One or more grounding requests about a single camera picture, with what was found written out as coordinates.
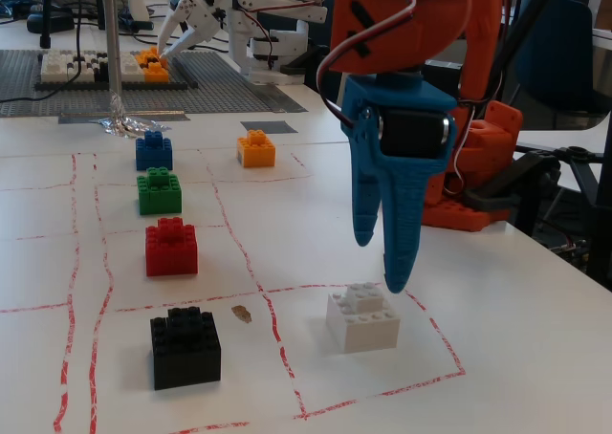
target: white table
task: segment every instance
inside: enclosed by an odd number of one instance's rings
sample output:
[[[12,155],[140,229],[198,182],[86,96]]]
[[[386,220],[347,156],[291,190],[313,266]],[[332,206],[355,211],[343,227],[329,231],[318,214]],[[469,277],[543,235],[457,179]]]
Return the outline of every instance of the white table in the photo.
[[[193,277],[144,275],[155,218],[137,213],[132,141],[0,119],[0,432],[610,432],[612,295],[505,223],[424,228],[409,293],[391,298],[398,348],[339,354],[328,286],[383,282],[382,229],[357,246],[338,123],[305,87],[283,91],[309,112],[171,123]],[[298,133],[272,135],[276,168],[239,167],[240,121],[281,119]],[[149,319],[174,305],[213,312],[219,383],[153,391]]]

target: black chair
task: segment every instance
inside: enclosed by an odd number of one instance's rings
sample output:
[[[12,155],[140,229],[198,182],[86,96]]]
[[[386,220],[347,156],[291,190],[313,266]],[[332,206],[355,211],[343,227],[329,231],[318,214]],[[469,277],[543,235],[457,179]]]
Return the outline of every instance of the black chair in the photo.
[[[523,0],[527,5],[530,0]],[[609,109],[593,91],[591,11],[572,0],[549,0],[519,49],[514,64],[519,87],[557,115],[601,120]]]

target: black lego brick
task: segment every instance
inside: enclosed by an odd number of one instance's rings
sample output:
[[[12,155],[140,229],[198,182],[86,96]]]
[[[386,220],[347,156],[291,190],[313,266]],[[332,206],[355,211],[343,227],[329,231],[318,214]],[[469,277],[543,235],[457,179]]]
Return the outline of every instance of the black lego brick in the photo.
[[[173,308],[151,319],[155,389],[221,379],[221,345],[212,313]]]

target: blue lego brick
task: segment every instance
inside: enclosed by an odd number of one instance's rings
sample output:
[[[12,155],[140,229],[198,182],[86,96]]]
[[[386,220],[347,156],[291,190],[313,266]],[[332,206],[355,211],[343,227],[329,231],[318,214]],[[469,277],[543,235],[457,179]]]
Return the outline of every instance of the blue lego brick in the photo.
[[[144,143],[147,147],[160,148],[162,147],[163,140],[161,131],[147,131],[144,133]]]
[[[149,168],[166,168],[172,170],[172,159],[170,160],[138,160],[136,159],[136,170],[146,171]]]
[[[144,139],[136,140],[136,169],[144,171],[162,166],[172,169],[172,142],[163,138],[160,131],[147,131]]]

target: metal pole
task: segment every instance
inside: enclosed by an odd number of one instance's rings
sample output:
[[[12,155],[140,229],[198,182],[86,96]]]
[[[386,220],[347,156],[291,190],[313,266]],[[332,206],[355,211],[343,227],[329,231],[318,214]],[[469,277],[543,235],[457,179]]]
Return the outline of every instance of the metal pole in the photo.
[[[104,0],[106,11],[106,48],[108,53],[108,82],[111,96],[121,96],[121,63],[119,53],[119,27],[115,0]]]

